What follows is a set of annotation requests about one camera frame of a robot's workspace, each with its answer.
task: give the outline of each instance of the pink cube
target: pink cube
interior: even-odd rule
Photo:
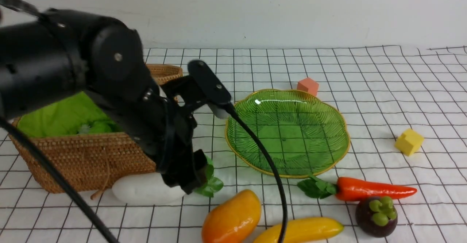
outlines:
[[[298,82],[297,90],[302,90],[304,92],[308,92],[314,97],[318,94],[318,88],[320,84],[312,80],[311,78],[305,78]]]

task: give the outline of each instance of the yellow sponge cube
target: yellow sponge cube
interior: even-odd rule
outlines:
[[[423,136],[409,128],[405,130],[396,140],[395,147],[399,149],[404,155],[409,156],[420,149],[423,140],[425,140]]]

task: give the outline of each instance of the glass plate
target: glass plate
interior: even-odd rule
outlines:
[[[260,90],[236,103],[235,110],[260,138],[283,178],[324,173],[350,148],[340,112],[307,92]],[[227,120],[225,138],[245,163],[272,175],[256,143],[232,117]]]

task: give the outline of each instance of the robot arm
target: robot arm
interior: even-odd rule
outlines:
[[[160,86],[145,66],[138,33],[119,20],[53,8],[33,15],[35,22],[0,28],[0,117],[84,91],[156,163],[167,185],[187,194],[204,185],[207,161],[193,151],[192,113],[208,104],[218,115],[231,103],[206,63],[193,60],[189,75]]]

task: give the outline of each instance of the toy carrot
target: toy carrot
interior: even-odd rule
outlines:
[[[334,195],[342,201],[361,201],[374,196],[401,199],[417,192],[416,188],[408,186],[369,182],[349,177],[340,177],[337,179],[337,184],[332,184],[310,176],[310,178],[298,182],[297,185],[308,197],[326,198]]]

